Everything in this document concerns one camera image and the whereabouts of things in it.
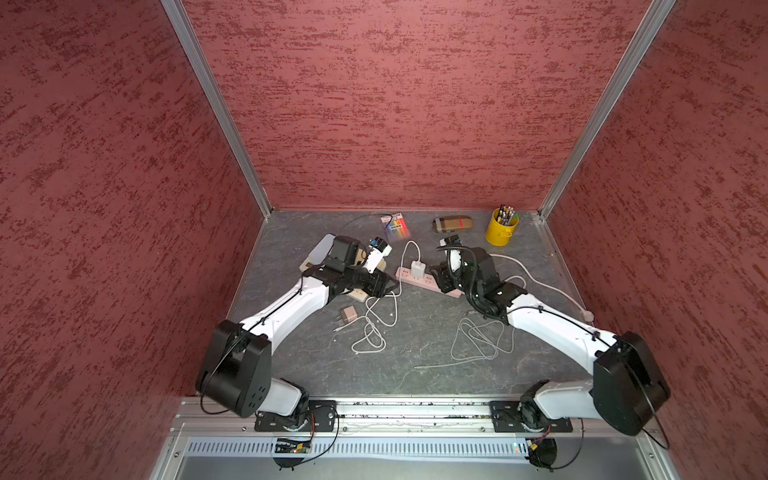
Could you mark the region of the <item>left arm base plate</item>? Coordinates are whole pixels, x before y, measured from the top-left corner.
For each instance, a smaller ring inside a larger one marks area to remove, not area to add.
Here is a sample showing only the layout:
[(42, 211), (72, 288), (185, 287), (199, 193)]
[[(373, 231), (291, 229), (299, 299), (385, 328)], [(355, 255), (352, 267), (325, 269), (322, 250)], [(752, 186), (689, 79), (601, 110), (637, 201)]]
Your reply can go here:
[(336, 428), (337, 402), (334, 400), (305, 400), (290, 416), (259, 411), (254, 424), (255, 432), (287, 435), (330, 433)]

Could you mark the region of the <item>white USB charger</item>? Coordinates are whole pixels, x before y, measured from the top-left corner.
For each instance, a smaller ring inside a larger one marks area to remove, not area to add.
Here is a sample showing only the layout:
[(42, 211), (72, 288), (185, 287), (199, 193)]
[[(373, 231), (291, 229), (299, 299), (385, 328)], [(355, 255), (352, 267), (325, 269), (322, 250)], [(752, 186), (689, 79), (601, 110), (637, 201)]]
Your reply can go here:
[(426, 271), (426, 264), (420, 260), (414, 260), (411, 262), (410, 272), (413, 278), (423, 279)]

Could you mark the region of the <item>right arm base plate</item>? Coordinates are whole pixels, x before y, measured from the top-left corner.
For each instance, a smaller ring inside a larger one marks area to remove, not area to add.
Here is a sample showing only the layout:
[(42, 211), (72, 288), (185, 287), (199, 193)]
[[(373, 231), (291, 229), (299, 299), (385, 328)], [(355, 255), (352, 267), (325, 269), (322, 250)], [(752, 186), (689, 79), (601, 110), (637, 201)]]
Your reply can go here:
[(549, 419), (532, 401), (491, 401), (489, 408), (496, 433), (543, 435), (573, 431), (570, 419)]

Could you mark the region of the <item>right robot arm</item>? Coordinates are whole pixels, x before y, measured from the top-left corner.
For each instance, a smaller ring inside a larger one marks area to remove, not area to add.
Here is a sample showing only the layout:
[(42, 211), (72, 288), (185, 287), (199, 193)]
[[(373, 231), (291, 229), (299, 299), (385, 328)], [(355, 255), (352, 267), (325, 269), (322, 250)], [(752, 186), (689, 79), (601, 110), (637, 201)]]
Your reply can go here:
[(431, 268), (443, 291), (459, 290), (482, 316), (544, 341), (587, 374), (577, 381), (540, 380), (521, 397), (514, 415), (530, 431), (561, 418), (598, 419), (628, 436), (639, 434), (670, 399), (671, 390), (646, 341), (612, 333), (568, 316), (501, 279), (482, 248), (443, 241), (445, 261)]

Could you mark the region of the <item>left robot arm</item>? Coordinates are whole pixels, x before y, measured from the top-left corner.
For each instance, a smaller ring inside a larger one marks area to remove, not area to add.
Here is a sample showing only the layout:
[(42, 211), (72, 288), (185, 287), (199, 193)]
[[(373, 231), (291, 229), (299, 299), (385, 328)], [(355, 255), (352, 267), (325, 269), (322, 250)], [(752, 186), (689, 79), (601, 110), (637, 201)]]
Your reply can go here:
[(302, 424), (310, 414), (307, 392), (272, 375), (272, 354), (300, 324), (331, 300), (361, 290), (382, 298), (394, 290), (394, 278), (379, 268), (392, 252), (383, 238), (364, 246), (332, 235), (319, 263), (272, 304), (239, 322), (224, 320), (213, 331), (196, 380), (196, 390), (241, 418), (273, 414)]

